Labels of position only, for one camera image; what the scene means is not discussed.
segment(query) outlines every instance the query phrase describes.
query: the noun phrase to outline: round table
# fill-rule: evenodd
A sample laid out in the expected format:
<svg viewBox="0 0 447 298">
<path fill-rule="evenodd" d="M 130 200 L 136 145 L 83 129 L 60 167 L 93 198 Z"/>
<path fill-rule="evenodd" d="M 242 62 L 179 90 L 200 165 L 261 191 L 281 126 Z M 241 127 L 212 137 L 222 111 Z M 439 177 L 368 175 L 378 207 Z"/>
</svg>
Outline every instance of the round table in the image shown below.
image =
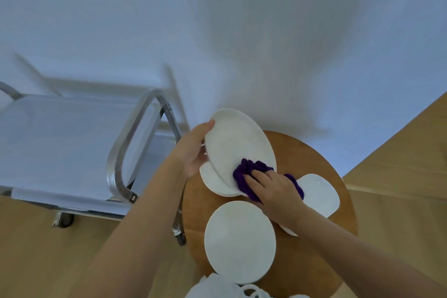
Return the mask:
<svg viewBox="0 0 447 298">
<path fill-rule="evenodd" d="M 348 190 L 333 167 L 305 143 L 288 135 L 265 131 L 275 153 L 278 173 L 290 173 L 296 179 L 315 173 L 332 184 L 340 197 L 340 207 L 329 217 L 345 230 L 357 235 L 357 219 Z M 183 196 L 183 225 L 188 248 L 204 275 L 213 273 L 205 254 L 204 234 L 208 220 L 221 205 L 232 200 L 247 200 L 238 196 L 221 197 L 205 186 L 197 173 L 189 179 Z M 328 298 L 337 291 L 342 279 L 302 238 L 284 232 L 272 222 L 276 234 L 276 255 L 267 274 L 255 284 L 272 297 L 308 295 Z"/>
</svg>

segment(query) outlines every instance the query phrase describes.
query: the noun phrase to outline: white dish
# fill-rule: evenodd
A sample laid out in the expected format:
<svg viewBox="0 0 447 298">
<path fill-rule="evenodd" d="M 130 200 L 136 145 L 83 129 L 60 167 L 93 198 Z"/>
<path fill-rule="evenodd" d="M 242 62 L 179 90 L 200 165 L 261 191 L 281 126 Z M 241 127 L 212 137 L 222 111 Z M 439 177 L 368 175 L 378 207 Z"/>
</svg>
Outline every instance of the white dish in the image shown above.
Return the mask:
<svg viewBox="0 0 447 298">
<path fill-rule="evenodd" d="M 200 166 L 200 176 L 206 187 L 219 196 L 236 197 L 241 194 L 241 191 L 230 188 L 224 183 L 216 171 L 214 171 L 210 162 L 206 162 L 204 165 Z"/>
<path fill-rule="evenodd" d="M 253 119 L 232 108 L 222 108 L 212 118 L 216 123 L 205 136 L 208 159 L 230 188 L 239 191 L 233 171 L 243 158 L 260 160 L 276 171 L 273 148 Z"/>
<path fill-rule="evenodd" d="M 275 258 L 272 223 L 246 201 L 223 204 L 205 228 L 205 252 L 217 274 L 236 284 L 254 283 L 267 273 Z"/>
<path fill-rule="evenodd" d="M 340 198 L 335 188 L 326 179 L 319 175 L 309 173 L 299 178 L 296 182 L 305 193 L 304 204 L 326 218 L 338 210 Z M 285 227 L 281 228 L 288 234 L 296 236 L 289 229 Z"/>
</svg>

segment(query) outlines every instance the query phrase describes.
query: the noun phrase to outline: person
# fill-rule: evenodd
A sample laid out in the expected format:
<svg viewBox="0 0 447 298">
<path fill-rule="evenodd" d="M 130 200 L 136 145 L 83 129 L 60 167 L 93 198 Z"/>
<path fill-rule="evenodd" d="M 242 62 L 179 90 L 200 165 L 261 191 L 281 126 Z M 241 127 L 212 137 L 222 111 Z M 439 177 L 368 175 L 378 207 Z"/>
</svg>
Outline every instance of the person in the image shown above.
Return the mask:
<svg viewBox="0 0 447 298">
<path fill-rule="evenodd" d="M 171 225 L 186 181 L 207 161 L 203 139 L 213 126 L 210 120 L 182 137 L 74 285 L 70 297 L 148 296 L 165 240 L 172 238 Z M 257 205 L 264 214 L 313 245 L 359 298 L 447 297 L 447 289 L 431 278 L 310 209 L 286 177 L 274 171 L 253 171 L 252 175 L 256 180 L 249 176 L 246 180 L 262 201 Z M 187 297 L 219 298 L 229 297 L 224 291 L 237 292 L 236 284 L 230 283 L 230 288 L 225 279 L 216 280 L 219 277 L 212 275 L 198 283 Z"/>
</svg>

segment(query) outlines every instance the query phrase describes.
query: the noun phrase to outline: caster wheel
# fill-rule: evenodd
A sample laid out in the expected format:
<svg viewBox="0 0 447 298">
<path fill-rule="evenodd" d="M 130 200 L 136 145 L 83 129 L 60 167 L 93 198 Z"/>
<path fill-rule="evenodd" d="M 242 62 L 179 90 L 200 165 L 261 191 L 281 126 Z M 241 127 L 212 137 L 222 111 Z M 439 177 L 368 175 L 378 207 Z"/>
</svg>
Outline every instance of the caster wheel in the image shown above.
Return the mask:
<svg viewBox="0 0 447 298">
<path fill-rule="evenodd" d="M 177 243 L 178 243 L 180 246 L 184 246 L 184 245 L 186 245 L 186 236 L 185 236 L 184 233 L 181 233 L 181 234 L 179 234 L 179 235 L 176 235 L 175 238 L 177 238 Z"/>
<path fill-rule="evenodd" d="M 72 213 L 62 213 L 60 220 L 59 220 L 59 224 L 58 224 L 58 228 L 60 229 L 64 229 L 69 227 L 71 224 L 73 224 L 73 222 L 75 221 L 75 215 Z"/>
</svg>

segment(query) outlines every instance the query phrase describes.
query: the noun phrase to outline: microfiber cloth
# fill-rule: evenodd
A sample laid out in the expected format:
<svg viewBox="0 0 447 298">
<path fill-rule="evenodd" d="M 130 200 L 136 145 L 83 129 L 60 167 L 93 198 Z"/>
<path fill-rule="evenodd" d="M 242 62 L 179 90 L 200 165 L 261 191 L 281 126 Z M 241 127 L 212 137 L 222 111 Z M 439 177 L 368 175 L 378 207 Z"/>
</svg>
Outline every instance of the microfiber cloth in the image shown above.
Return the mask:
<svg viewBox="0 0 447 298">
<path fill-rule="evenodd" d="M 249 187 L 247 182 L 244 179 L 244 175 L 249 175 L 254 179 L 254 177 L 251 175 L 251 172 L 253 170 L 261 171 L 261 172 L 267 172 L 270 170 L 273 170 L 273 167 L 269 167 L 265 165 L 263 162 L 258 160 L 256 163 L 249 159 L 242 159 L 240 162 L 240 165 L 236 167 L 236 170 L 233 172 L 233 178 L 237 182 L 238 188 L 249 196 L 249 198 L 253 201 L 261 202 L 258 196 L 253 192 L 253 190 Z M 286 173 L 284 176 L 288 177 L 291 182 L 295 185 L 296 190 L 299 193 L 299 196 L 301 199 L 305 198 L 305 193 L 303 192 L 303 189 L 299 187 L 298 183 L 296 182 L 296 179 L 291 174 Z"/>
</svg>

